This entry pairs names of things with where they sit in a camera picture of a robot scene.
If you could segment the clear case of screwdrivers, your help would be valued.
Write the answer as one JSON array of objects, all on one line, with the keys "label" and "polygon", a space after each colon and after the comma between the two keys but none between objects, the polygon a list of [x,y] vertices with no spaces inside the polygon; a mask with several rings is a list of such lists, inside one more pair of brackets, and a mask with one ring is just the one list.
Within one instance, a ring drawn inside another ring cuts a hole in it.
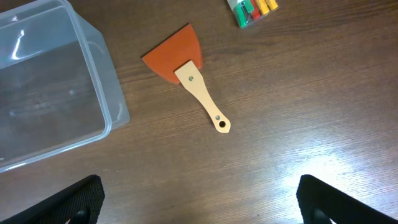
[{"label": "clear case of screwdrivers", "polygon": [[227,0],[239,28],[245,29],[279,8],[276,0]]}]

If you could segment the orange scraper with wooden handle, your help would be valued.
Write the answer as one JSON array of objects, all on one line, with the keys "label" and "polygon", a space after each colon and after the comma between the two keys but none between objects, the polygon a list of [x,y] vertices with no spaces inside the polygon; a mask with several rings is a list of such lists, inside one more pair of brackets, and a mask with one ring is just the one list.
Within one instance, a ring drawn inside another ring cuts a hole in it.
[{"label": "orange scraper with wooden handle", "polygon": [[185,24],[146,52],[141,59],[160,77],[171,83],[181,84],[191,93],[204,107],[218,132],[230,131],[231,122],[212,100],[200,73],[203,57],[198,37],[191,24]]}]

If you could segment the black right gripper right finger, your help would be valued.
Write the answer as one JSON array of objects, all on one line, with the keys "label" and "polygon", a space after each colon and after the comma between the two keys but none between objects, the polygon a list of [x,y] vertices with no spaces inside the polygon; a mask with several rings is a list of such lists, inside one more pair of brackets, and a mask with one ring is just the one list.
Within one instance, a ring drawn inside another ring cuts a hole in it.
[{"label": "black right gripper right finger", "polygon": [[312,175],[302,175],[296,197],[304,224],[393,223],[389,217]]}]

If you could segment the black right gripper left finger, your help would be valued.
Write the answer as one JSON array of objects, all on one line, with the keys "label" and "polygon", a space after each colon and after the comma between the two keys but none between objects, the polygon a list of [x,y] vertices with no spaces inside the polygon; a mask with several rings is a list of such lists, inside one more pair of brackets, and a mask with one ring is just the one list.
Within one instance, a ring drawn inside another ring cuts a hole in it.
[{"label": "black right gripper left finger", "polygon": [[2,223],[96,224],[104,198],[100,176],[89,175]]}]

